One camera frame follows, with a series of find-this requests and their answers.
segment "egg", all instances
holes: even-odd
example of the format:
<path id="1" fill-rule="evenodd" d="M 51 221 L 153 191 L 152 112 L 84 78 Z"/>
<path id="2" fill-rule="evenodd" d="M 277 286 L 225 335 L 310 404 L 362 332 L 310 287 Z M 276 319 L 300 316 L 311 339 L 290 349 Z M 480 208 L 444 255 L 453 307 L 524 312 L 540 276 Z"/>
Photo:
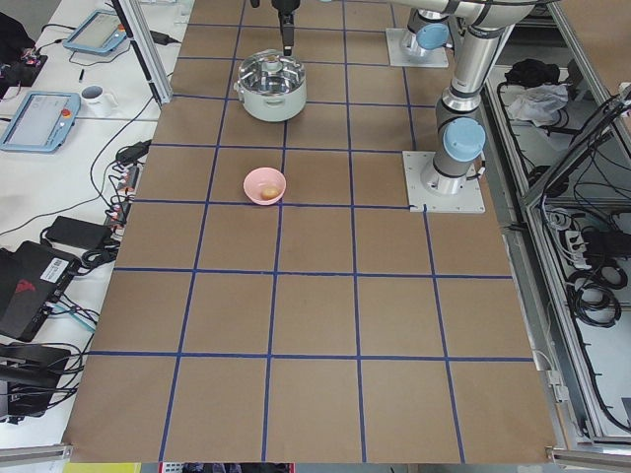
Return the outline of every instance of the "egg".
<path id="1" fill-rule="evenodd" d="M 278 194 L 280 194 L 280 189 L 278 189 L 277 187 L 274 187 L 272 185 L 268 185 L 267 187 L 263 187 L 260 191 L 260 197 L 263 200 L 271 200 L 274 199 L 276 197 L 278 197 Z"/>

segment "pink bowl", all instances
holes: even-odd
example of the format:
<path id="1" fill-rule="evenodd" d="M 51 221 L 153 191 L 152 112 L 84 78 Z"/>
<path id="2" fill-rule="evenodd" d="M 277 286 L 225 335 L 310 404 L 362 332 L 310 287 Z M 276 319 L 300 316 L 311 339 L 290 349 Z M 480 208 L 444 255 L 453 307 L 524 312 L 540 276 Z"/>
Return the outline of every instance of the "pink bowl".
<path id="1" fill-rule="evenodd" d="M 274 168 L 254 169 L 244 180 L 245 195 L 258 205 L 278 202 L 285 193 L 286 186 L 285 176 Z"/>

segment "blue joint cap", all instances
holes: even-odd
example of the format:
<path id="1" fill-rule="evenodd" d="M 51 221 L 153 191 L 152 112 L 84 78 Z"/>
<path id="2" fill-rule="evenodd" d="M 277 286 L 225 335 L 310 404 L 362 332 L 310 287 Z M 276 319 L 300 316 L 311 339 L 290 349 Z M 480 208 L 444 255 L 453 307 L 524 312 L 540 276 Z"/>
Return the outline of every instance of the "blue joint cap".
<path id="1" fill-rule="evenodd" d="M 443 135 L 445 151 L 461 163 L 468 163 L 477 158 L 486 142 L 484 128 L 473 118 L 457 118 L 449 125 Z"/>
<path id="2" fill-rule="evenodd" d="M 416 42 L 423 49 L 438 49 L 443 47 L 450 37 L 450 29 L 443 23 L 426 25 L 416 34 Z"/>

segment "yellow object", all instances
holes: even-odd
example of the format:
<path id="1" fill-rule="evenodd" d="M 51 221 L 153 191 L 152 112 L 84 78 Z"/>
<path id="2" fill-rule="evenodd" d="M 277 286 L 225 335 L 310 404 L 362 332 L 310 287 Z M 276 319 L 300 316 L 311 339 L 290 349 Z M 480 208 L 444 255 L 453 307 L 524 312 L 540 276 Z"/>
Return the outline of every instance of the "yellow object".
<path id="1" fill-rule="evenodd" d="M 140 473 L 140 463 L 66 463 L 63 473 Z"/>
<path id="2" fill-rule="evenodd" d="M 260 196 L 263 200 L 271 200 L 278 197 L 278 194 L 280 194 L 280 190 L 273 186 L 263 187 L 263 190 L 260 192 Z"/>

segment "white cloth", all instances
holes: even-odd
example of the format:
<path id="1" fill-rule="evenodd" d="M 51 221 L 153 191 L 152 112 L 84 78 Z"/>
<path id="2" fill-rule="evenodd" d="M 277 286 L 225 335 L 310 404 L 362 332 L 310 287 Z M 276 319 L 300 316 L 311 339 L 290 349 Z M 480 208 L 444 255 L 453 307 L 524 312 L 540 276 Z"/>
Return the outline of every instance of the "white cloth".
<path id="1" fill-rule="evenodd" d="M 526 89 L 507 108 L 513 120 L 531 121 L 535 126 L 550 125 L 559 119 L 558 110 L 568 102 L 565 85 L 544 85 Z"/>

